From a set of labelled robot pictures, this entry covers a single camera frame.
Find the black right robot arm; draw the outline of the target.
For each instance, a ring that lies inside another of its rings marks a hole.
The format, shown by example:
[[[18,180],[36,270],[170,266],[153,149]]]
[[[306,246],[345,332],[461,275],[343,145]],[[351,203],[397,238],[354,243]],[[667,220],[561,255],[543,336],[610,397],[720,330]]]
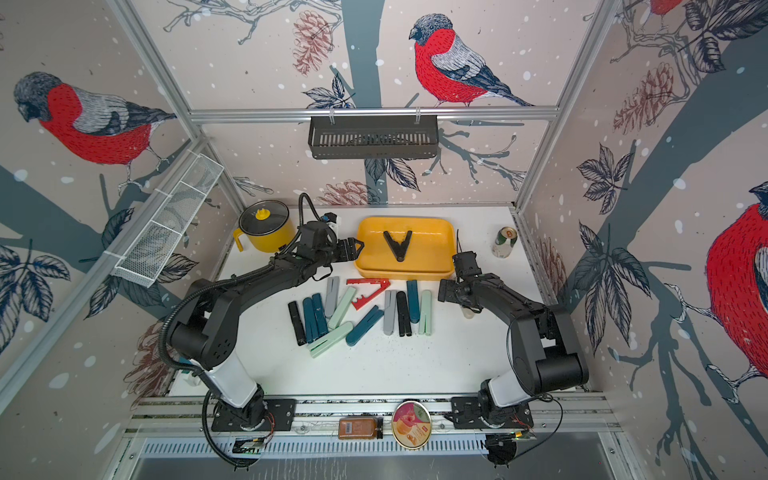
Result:
[[[494,274],[444,279],[438,300],[475,313],[488,310],[506,324],[509,369],[483,381],[477,394],[479,418],[489,427],[520,425],[519,411],[531,400],[589,381],[584,352],[563,307],[531,300]]]

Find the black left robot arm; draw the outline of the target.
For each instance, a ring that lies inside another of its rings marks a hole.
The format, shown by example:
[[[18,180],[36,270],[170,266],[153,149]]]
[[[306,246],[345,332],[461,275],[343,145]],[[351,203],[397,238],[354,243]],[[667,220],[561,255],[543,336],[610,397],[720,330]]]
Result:
[[[299,226],[266,266],[230,279],[194,283],[161,327],[159,358],[171,369],[200,377],[243,429],[260,426],[267,415],[264,391],[235,352],[241,314],[304,284],[321,268],[356,260],[364,248],[354,237],[339,238],[330,221]]]

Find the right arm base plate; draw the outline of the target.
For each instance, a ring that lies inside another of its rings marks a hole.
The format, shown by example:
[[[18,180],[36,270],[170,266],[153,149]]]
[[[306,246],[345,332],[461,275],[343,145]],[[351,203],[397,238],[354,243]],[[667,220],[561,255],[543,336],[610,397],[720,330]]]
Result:
[[[477,396],[456,396],[450,399],[450,409],[444,414],[456,429],[522,429],[530,430],[534,422],[528,403],[497,407]]]

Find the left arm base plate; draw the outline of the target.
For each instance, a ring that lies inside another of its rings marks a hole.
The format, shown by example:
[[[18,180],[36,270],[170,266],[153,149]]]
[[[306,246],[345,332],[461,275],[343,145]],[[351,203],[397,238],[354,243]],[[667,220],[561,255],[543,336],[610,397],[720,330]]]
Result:
[[[290,431],[297,401],[291,398],[254,399],[243,408],[225,402],[214,407],[213,432],[284,432]]]

